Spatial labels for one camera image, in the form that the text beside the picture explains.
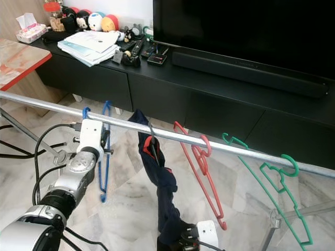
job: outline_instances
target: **tissue box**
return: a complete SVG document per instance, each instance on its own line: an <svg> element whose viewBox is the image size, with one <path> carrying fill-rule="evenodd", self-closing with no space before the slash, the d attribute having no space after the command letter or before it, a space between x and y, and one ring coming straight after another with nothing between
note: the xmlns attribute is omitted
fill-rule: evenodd
<svg viewBox="0 0 335 251"><path fill-rule="evenodd" d="M33 24L25 29L19 30L16 33L17 40L23 43L32 43L39 39L44 33L48 31L48 28L44 24Z"/></svg>

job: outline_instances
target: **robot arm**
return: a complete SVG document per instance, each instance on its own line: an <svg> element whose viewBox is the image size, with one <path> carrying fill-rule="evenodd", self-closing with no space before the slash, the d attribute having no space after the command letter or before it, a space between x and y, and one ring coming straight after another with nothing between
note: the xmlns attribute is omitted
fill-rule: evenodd
<svg viewBox="0 0 335 251"><path fill-rule="evenodd" d="M57 251L66 222L94 179L103 158L103 123L83 120L77 154L41 201L4 228L0 251Z"/></svg>

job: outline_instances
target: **stack of papers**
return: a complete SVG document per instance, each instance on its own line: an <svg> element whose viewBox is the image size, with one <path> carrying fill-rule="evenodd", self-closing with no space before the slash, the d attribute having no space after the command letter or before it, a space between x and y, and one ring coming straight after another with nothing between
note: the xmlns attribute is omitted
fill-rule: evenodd
<svg viewBox="0 0 335 251"><path fill-rule="evenodd" d="M115 44L119 34L100 31L82 31L58 42L58 47L91 67L110 59L119 46Z"/></svg>

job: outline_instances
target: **green hanger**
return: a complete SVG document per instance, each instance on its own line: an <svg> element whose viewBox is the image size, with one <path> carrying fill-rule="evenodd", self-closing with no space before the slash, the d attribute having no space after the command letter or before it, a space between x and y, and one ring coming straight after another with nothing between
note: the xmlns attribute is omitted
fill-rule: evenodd
<svg viewBox="0 0 335 251"><path fill-rule="evenodd" d="M223 140L228 144L232 144L233 142L237 142L238 144L244 146L247 150L249 149L248 145L245 144L243 141L235 138L235 137L231 137L230 140L227 140L226 137L228 136L227 133L223 133L222 134L222 138ZM287 185L285 184L285 175L288 177L297 177L299 174L299 167L297 165L297 163L294 161L293 158L291 158L290 156L286 155L286 154L282 154L281 156L282 158L285 158L287 160L289 160L292 165L294 166L294 173L288 173L287 171L283 170L282 168L278 168L275 166L270 165L269 163L264 162L261 166L260 166L260 171L262 172L262 174L267 178L267 180L270 182L270 184L273 186L273 188L278 192L278 193L284 193L287 192L287 194L289 195L290 199L292 200L294 206L294 211L296 212L298 218L302 221L304 228L306 230L307 233L307 237L308 237L308 241L306 242L302 242L300 240L300 238L298 237L297 233L294 231L292 225L289 223L285 213L283 212L283 210L279 207L278 203L275 201L275 199L272 197L272 195L270 194L270 192L267 190L267 188L265 187L265 185L263 184L263 182L260 180L260 178L256 175L256 173L251 169L251 167L245 162L245 160L238 156L238 158L244 163L244 165L247 167L247 169L251 172L251 174L255 177L255 179L258 181L258 183L261 185L261 187L264 189L264 191L266 192L266 194L268 195L268 197L271 199L272 203L276 206L278 213L283 217L284 221L286 222L287 226L289 227L289 229L291 230L292 234L294 235L294 237L296 238L296 240L298 241L298 244L300 245L300 247L302 248L303 251L306 251L305 246L306 245L312 245L313 244L313 240L312 240L312 236L310 234L308 225L305 221L305 218L303 215L300 214L299 210L298 210L298 203L296 202L295 198L293 197L291 191L289 190L289 188L287 187ZM271 178L267 175L267 173L265 172L265 167L268 167L269 170L275 170L279 173L281 180L280 183L282 184L283 188L279 189L278 186L276 186L276 184L271 180Z"/></svg>

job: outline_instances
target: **red table edge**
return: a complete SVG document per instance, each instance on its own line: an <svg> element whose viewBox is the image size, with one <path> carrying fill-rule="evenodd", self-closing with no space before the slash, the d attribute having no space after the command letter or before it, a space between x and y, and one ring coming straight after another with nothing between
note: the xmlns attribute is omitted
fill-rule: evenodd
<svg viewBox="0 0 335 251"><path fill-rule="evenodd" d="M32 71L34 71L36 68L40 67L46 61L48 61L49 59L51 59L51 57L52 57L52 54L51 54L51 52L49 52L49 54L47 56L45 56L42 60L38 61L33 66L31 66L30 68L26 69L24 72L22 72L20 75L18 75L15 79L13 79L12 81L10 81L5 86L1 87L0 90L3 90L3 91L8 90L12 86L14 86L17 82L19 82L22 78L24 78L29 73L31 73Z"/></svg>

